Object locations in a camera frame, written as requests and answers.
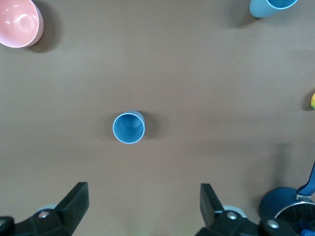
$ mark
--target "yellow object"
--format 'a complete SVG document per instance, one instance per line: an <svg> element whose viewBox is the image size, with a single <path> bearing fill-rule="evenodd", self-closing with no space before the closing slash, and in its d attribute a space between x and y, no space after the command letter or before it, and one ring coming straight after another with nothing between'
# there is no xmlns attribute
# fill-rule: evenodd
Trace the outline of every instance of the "yellow object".
<svg viewBox="0 0 315 236"><path fill-rule="evenodd" d="M311 108L315 110L315 93L313 94L312 99L311 99Z"/></svg>

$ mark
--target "blue cup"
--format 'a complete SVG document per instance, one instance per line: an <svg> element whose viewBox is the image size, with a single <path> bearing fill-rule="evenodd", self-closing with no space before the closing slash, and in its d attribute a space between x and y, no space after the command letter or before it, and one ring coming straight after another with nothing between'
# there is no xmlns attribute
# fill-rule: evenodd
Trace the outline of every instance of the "blue cup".
<svg viewBox="0 0 315 236"><path fill-rule="evenodd" d="M127 111L119 115L113 123L115 137L124 144L139 142L145 132L143 116L138 111Z"/></svg>
<svg viewBox="0 0 315 236"><path fill-rule="evenodd" d="M251 0L250 13L256 18L274 15L296 4L298 0Z"/></svg>

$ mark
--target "metal screw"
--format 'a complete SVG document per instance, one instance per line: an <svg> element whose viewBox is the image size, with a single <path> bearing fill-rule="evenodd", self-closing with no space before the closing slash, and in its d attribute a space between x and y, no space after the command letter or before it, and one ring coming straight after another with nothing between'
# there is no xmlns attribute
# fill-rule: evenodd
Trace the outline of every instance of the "metal screw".
<svg viewBox="0 0 315 236"><path fill-rule="evenodd" d="M279 224L274 220L267 220L267 224L274 229L279 228Z"/></svg>
<svg viewBox="0 0 315 236"><path fill-rule="evenodd" d="M231 220L236 220L237 219L237 215L234 212L229 211L226 215Z"/></svg>
<svg viewBox="0 0 315 236"><path fill-rule="evenodd" d="M43 218L46 218L48 215L49 215L49 212L43 211L43 212L41 212L41 213L38 215L38 217L39 217L40 219L43 219Z"/></svg>

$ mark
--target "pink bowl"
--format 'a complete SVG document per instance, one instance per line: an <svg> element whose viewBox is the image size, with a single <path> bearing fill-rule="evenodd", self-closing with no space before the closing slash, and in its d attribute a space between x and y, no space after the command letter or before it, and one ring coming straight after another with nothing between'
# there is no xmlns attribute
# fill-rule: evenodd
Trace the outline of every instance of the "pink bowl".
<svg viewBox="0 0 315 236"><path fill-rule="evenodd" d="M31 0L0 0L0 43L28 47L40 39L43 30L43 17Z"/></svg>

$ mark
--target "blue handle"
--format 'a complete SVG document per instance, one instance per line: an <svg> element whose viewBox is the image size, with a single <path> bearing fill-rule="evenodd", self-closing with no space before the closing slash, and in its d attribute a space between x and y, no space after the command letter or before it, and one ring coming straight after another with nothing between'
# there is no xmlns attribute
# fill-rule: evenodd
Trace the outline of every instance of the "blue handle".
<svg viewBox="0 0 315 236"><path fill-rule="evenodd" d="M296 191L296 194L302 195L302 196L311 196L314 192L315 192L315 163L313 164L309 181L305 185L299 187L299 189Z"/></svg>
<svg viewBox="0 0 315 236"><path fill-rule="evenodd" d="M315 232L314 231L310 231L310 230L303 230L301 232L300 236L315 236Z"/></svg>

